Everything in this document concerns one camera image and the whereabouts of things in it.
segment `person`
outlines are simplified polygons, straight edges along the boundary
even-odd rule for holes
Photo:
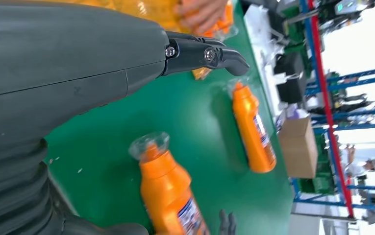
[[[360,164],[355,159],[355,146],[346,145],[346,151],[348,153],[348,163],[342,163],[342,169],[344,169],[348,177],[360,177],[364,176],[368,171],[375,171],[375,159],[369,159],[364,165]]]
[[[228,0],[184,0],[175,11],[181,16],[180,23],[201,35],[210,29],[219,18],[224,17]]]

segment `machine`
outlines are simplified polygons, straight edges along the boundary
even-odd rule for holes
[[[57,210],[44,137],[157,77],[200,67],[249,69],[215,39],[165,32],[115,11],[0,0],[0,234],[148,234],[136,224],[98,228]]]

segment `green work surface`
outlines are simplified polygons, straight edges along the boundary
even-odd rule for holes
[[[192,191],[213,234],[220,209],[235,213],[238,235],[287,233],[293,196],[242,17],[236,4],[239,34],[226,44],[251,65],[248,76],[278,158],[275,169],[256,174],[248,168],[226,88],[232,75],[218,70],[204,81],[195,81],[190,72],[160,77],[47,137],[50,172],[81,217],[99,226],[136,222],[152,231],[140,197],[138,163],[127,150],[136,138],[165,131],[174,158],[192,176]]]

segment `orange packaging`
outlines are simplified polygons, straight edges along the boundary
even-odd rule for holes
[[[232,94],[233,112],[244,143],[250,169],[266,173],[274,169],[276,157],[258,114],[258,99],[248,86],[237,82]]]
[[[204,235],[209,230],[190,189],[189,173],[168,150],[169,135],[143,136],[129,152],[140,159],[141,197],[157,234]]]

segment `bottle cap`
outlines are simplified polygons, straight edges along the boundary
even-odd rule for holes
[[[136,139],[128,152],[139,161],[151,161],[169,148],[170,136],[165,132],[154,132]]]

